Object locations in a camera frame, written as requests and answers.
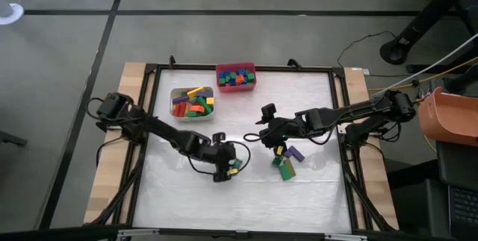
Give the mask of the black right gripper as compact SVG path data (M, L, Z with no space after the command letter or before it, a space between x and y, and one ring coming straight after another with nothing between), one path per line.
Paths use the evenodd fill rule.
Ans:
M267 148L273 148L275 157L279 156L279 145L282 144L282 156L288 157L288 147L285 143L289 138L299 136L299 126L293 119L272 119L267 128L259 132L259 138Z

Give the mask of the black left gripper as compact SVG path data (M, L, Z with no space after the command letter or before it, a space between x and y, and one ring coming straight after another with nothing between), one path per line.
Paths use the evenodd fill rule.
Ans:
M214 164L217 170L229 170L232 161L236 159L236 150L231 143L203 143L199 145L199 149L193 153L193 158L206 163ZM241 169L243 161L236 160L236 167ZM213 174L214 182L228 181L230 176L227 172L215 172Z

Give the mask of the white plastic bin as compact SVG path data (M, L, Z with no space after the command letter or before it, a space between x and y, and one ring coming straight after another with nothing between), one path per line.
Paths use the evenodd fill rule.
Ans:
M203 86L203 87L205 88L205 92L214 94L214 90L213 90L212 87L207 87L207 86ZM210 115L205 115L205 113L201 113L201 116L193 117L193 118L188 118L188 117L185 117L185 116L184 117L176 117L175 116L174 112L175 112L176 104L172 103L172 99L177 98L177 97L181 97L181 96L186 96L187 91L192 90L194 88L197 88L197 87L174 88L170 92L170 110L169 110L169 113L174 119L178 120L179 122L198 122L198 121L210 120L210 119L213 119L213 117L214 117L215 101L214 101L213 105L209 105L212 109L212 113ZM189 101L187 101L186 112L190 112L190 106L193 105L193 104L201 105L197 101L197 99L198 99L197 96L194 97L194 98L189 98Z

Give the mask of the pink plastic bin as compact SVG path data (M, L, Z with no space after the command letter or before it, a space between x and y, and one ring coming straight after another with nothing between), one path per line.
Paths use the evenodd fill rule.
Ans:
M219 85L219 79L220 79L220 72L235 72L238 74L239 69L245 69L246 70L246 75L249 73L252 73L255 75L255 81L253 83L248 83L246 79L246 75L244 75L245 82L242 83L241 85L236 85L236 86L230 86L229 81L231 78L228 76L225 77L226 79L226 85L225 86L220 86ZM217 76L217 86L219 87L220 92L223 93L232 93L232 92L243 92L243 91L250 91L255 88L255 85L257 84L257 75L255 72L255 64L254 63L228 63L228 64L218 64L216 65L216 76Z

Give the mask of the wooden table side board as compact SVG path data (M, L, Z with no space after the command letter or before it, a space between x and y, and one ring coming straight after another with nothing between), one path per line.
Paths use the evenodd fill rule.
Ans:
M369 94L362 69L346 68L344 74L350 103L367 101ZM370 137L367 141L370 145L362 146L359 154L367 196L386 222L398 230L399 225L385 170L384 157L377 149L379 141L375 137Z
M127 63L117 91L134 99L144 110L149 109L155 80L156 66L148 63ZM121 130L116 127L106 133L99 156L93 187L90 193L84 222L89 223L113 200L120 186L134 168L140 153L140 146L128 146L128 141L120 139Z

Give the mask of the orange plastic bin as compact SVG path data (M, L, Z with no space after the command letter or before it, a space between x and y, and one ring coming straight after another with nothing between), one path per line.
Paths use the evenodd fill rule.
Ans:
M435 88L418 107L423 134L440 142L478 147L478 98Z

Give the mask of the black laptop keyboard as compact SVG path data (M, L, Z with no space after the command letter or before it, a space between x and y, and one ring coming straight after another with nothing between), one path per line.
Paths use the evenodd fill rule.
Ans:
M448 187L450 233L458 241L478 241L478 192Z

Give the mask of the black floor stand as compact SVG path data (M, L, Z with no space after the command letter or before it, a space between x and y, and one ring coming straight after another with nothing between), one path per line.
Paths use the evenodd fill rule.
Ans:
M476 31L473 29L471 21L468 18L468 12L460 5L459 1L460 0L431 0L392 41L380 47L380 57L392 65L405 63L409 51L414 44L452 7L456 9L455 13L465 24L468 32L475 34Z

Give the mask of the black floor object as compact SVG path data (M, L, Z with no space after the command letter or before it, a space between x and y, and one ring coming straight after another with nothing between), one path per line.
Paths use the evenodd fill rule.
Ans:
M7 132L0 131L0 143L10 143L19 147L25 147L28 141Z

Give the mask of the white round floor object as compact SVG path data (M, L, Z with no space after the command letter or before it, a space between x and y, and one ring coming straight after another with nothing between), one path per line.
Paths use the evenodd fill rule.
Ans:
M19 21L25 9L21 0L0 0L0 25L10 25Z

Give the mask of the black table frame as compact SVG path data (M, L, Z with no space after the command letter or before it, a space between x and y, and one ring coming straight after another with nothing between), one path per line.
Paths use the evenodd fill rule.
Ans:
M153 108L153 99L156 96L157 90L159 88L159 80L161 70L163 69L191 69L191 70L213 70L215 67L212 64L177 64L177 63L148 63L156 66L155 71L155 80L153 84L153 90L151 94L151 101L149 103L149 109L152 110ZM322 67L322 66L300 66L296 61L289 61L285 66L257 66L256 70L259 72L314 72L314 73L326 73L332 76L332 91L337 95L337 103L339 105L349 104L348 92L347 92L347 84L345 82L345 74L344 69L340 69L338 67ZM136 171L137 162L142 160L146 154L146 141L143 141L138 144L128 144L131 148L135 145L140 146L140 153L134 165L134 168L128 174L127 178L124 180L124 183L121 185L125 185L128 177L131 175L132 172ZM350 152L349 160L350 160L350 167L356 177L359 178L361 182L361 187L364 192L365 185L364 185L364 177L362 174L361 169L361 161L360 161L360 151ZM134 218L134 206L136 205L136 196L137 191L140 186L140 179L136 178L125 194L122 196L121 199L118 200L117 205L108 215L104 223L106 225L120 225L120 224L131 224L132 219ZM346 191L348 194L348 199L352 203L353 208L353 229L357 231L378 231L379 227L375 221L373 221L372 216L366 211L365 205L362 204L359 200L359 196L355 190L352 189L351 186L346 187ZM94 219L92 222L87 224L91 224L95 222L99 217Z

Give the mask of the silver bracket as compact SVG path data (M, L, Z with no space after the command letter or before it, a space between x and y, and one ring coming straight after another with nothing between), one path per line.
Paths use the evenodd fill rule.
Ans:
M368 241L366 236L353 234L324 234L324 240L327 241Z
M160 231L157 228L131 228L118 230L117 238L120 240L128 240L132 237L158 235Z

